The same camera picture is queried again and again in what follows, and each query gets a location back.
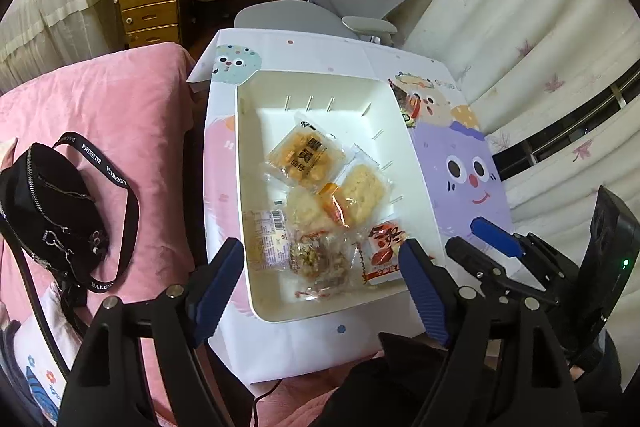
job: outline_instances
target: white curtain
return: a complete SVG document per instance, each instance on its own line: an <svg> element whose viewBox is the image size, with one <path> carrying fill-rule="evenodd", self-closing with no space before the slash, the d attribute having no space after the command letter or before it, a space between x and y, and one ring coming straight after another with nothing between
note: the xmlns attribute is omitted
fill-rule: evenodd
<svg viewBox="0 0 640 427"><path fill-rule="evenodd" d="M443 61L494 152L521 142L606 89L640 57L628 0L430 0L393 22L403 48ZM410 13L424 0L410 0ZM605 185L640 217L640 100L560 152L505 181L519 232L581 262ZM623 380L640 362L640 268L608 322Z"/></svg>
<svg viewBox="0 0 640 427"><path fill-rule="evenodd" d="M0 93L122 48L113 0L14 0L0 22Z"/></svg>

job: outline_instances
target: white plastic tray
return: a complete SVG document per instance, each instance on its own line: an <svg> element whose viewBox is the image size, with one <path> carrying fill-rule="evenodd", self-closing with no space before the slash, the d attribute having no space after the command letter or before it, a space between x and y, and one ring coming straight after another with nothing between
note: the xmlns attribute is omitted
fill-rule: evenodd
<svg viewBox="0 0 640 427"><path fill-rule="evenodd" d="M242 242L254 224L248 211L270 210L284 193L264 180L261 164L295 125L302 111L334 134L345 147L357 144L384 168L393 183L387 212L401 219L411 237L444 265L438 227L411 138L392 90L378 80L318 73L256 71L236 90L238 201ZM286 272L246 270L254 314L268 322L324 315L406 290L402 280L364 285L319 301L295 297L294 276Z"/></svg>

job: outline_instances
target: blue gripper pad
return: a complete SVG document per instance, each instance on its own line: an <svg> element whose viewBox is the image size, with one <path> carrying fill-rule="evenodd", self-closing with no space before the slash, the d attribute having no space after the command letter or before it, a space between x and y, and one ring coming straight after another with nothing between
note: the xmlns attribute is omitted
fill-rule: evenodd
<svg viewBox="0 0 640 427"><path fill-rule="evenodd" d="M507 257L522 257L524 250L518 240L484 217L471 221L471 232Z"/></svg>
<svg viewBox="0 0 640 427"><path fill-rule="evenodd" d="M455 281L446 269L431 263L415 239L402 244L398 260L427 335L444 347L450 346L459 329Z"/></svg>
<svg viewBox="0 0 640 427"><path fill-rule="evenodd" d="M196 282L200 291L190 293L186 300L187 315L194 323L191 334L193 347L203 343L218 327L220 317L244 268L242 243L237 239L227 239L209 266L202 268L201 273L194 274L200 279Z"/></svg>

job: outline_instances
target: plastic wrapper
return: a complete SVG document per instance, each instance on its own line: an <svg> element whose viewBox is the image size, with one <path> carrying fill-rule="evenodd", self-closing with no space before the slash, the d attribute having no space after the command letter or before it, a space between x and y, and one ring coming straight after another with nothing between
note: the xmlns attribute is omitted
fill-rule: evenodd
<svg viewBox="0 0 640 427"><path fill-rule="evenodd" d="M369 284L379 284L402 279L398 265L400 246L408 238L406 230L397 217L389 217L373 226L369 234L355 249L362 264L362 280Z"/></svg>
<svg viewBox="0 0 640 427"><path fill-rule="evenodd" d="M359 229L376 219L389 192L390 182L378 164L356 147L353 160L336 181L327 183L318 195L334 223Z"/></svg>
<svg viewBox="0 0 640 427"><path fill-rule="evenodd" d="M247 251L251 266L255 269L288 269L290 240L283 211L260 210L249 214L249 220L254 224Z"/></svg>
<svg viewBox="0 0 640 427"><path fill-rule="evenodd" d="M347 288L350 264L343 235L315 232L292 242L289 264L299 277L296 297L318 300Z"/></svg>
<svg viewBox="0 0 640 427"><path fill-rule="evenodd" d="M303 187L294 187L285 205L287 226L298 235L312 232L331 232L337 225L322 208L318 195Z"/></svg>
<svg viewBox="0 0 640 427"><path fill-rule="evenodd" d="M340 171L346 156L340 144L296 115L296 126L269 153L266 171L289 186L316 191Z"/></svg>

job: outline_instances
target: chair armrest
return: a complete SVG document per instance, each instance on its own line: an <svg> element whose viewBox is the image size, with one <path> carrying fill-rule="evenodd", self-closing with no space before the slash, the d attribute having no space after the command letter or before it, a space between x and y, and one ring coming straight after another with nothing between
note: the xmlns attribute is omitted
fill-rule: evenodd
<svg viewBox="0 0 640 427"><path fill-rule="evenodd" d="M343 17L342 24L358 35L370 35L380 38L383 46L391 45L391 35L398 33L398 28L389 21L371 17Z"/></svg>

